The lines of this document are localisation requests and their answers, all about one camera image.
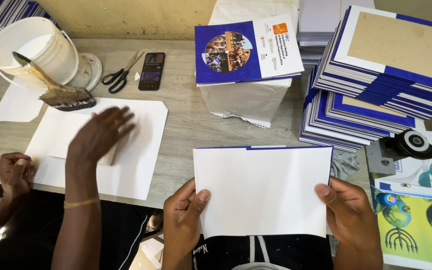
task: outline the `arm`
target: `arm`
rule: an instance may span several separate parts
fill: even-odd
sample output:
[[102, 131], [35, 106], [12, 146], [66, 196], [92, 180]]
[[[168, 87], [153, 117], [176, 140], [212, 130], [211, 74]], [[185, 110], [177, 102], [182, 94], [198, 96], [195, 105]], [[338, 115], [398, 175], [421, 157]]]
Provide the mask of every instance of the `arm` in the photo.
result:
[[339, 240], [334, 269], [383, 269], [378, 222], [363, 188], [331, 176], [330, 186], [319, 184], [315, 189]]
[[[97, 162], [135, 127], [121, 128], [134, 117], [129, 108], [113, 107], [93, 114], [68, 148], [65, 202], [77, 203], [98, 198]], [[101, 249], [101, 207], [99, 201], [64, 210], [51, 269], [97, 270]]]
[[31, 158], [22, 153], [3, 154], [0, 159], [0, 182], [4, 195], [0, 202], [0, 228], [18, 209], [24, 195], [29, 192], [28, 178], [33, 175]]
[[191, 250], [201, 236], [198, 219], [211, 196], [207, 190], [195, 191], [192, 178], [164, 202], [162, 270], [192, 269]]

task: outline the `circular photo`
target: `circular photo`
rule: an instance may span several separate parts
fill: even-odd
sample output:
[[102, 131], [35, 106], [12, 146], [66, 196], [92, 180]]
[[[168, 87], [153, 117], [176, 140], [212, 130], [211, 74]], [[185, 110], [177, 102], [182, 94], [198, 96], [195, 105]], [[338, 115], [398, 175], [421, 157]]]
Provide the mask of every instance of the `circular photo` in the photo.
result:
[[229, 73], [248, 62], [253, 46], [242, 34], [225, 32], [208, 42], [202, 58], [213, 71]]

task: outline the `scissors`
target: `scissors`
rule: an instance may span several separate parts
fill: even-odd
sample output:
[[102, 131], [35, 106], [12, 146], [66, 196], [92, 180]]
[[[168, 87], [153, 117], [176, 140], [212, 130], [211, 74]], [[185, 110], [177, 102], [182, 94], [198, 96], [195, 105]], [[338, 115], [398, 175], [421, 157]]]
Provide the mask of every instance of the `scissors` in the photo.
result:
[[[121, 91], [121, 89], [123, 89], [123, 87], [126, 85], [127, 80], [126, 77], [129, 74], [129, 69], [136, 64], [136, 62], [138, 62], [138, 60], [141, 58], [141, 56], [145, 53], [142, 52], [140, 56], [136, 57], [139, 53], [139, 50], [133, 55], [133, 57], [131, 57], [131, 60], [129, 60], [128, 65], [125, 68], [120, 69], [118, 72], [116, 73], [112, 73], [112, 74], [108, 74], [105, 75], [102, 79], [101, 79], [101, 83], [104, 84], [105, 86], [111, 84], [112, 82], [114, 82], [114, 80], [116, 80], [117, 77], [119, 77], [119, 79], [116, 81], [116, 83], [114, 83], [113, 85], [111, 85], [108, 89], [109, 93], [111, 94], [115, 94], [118, 93], [119, 91]], [[122, 84], [115, 90], [113, 90], [115, 87], [118, 86], [118, 84], [120, 84], [122, 82]]]

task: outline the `blue book cover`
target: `blue book cover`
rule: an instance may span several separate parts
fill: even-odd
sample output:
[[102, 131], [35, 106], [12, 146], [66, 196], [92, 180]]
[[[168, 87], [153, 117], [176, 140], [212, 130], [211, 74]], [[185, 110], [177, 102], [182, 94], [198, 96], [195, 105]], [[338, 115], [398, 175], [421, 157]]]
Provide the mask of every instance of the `blue book cover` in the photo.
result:
[[304, 70], [289, 14], [195, 26], [196, 83], [294, 77]]

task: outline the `bucket handle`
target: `bucket handle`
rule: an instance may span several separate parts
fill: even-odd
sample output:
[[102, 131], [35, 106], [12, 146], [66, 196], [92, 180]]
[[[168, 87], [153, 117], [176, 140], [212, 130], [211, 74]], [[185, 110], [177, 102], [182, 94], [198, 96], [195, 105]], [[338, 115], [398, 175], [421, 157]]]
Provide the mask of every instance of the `bucket handle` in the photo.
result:
[[[76, 50], [76, 46], [74, 45], [73, 41], [69, 38], [68, 34], [66, 34], [66, 32], [64, 32], [64, 30], [61, 30], [61, 33], [66, 37], [66, 39], [69, 41], [69, 43], [71, 43], [72, 48], [74, 49], [74, 53], [76, 54], [76, 66], [74, 67], [74, 70], [73, 70], [71, 76], [69, 77], [69, 79], [67, 79], [66, 81], [64, 81], [63, 83], [61, 83], [62, 85], [65, 85], [65, 84], [69, 83], [69, 81], [71, 81], [75, 77], [76, 73], [78, 72], [79, 56], [78, 56], [78, 51]], [[30, 87], [28, 85], [22, 85], [22, 84], [16, 83], [15, 81], [10, 80], [8, 77], [6, 77], [6, 75], [4, 75], [1, 72], [1, 70], [0, 70], [0, 75], [1, 75], [1, 77], [3, 77], [9, 83], [12, 83], [12, 84], [14, 84], [14, 85], [16, 85], [18, 87], [21, 87], [21, 88], [32, 89], [32, 90], [46, 90], [46, 89], [48, 89], [47, 87], [45, 87], [45, 88], [37, 88], [37, 87]]]

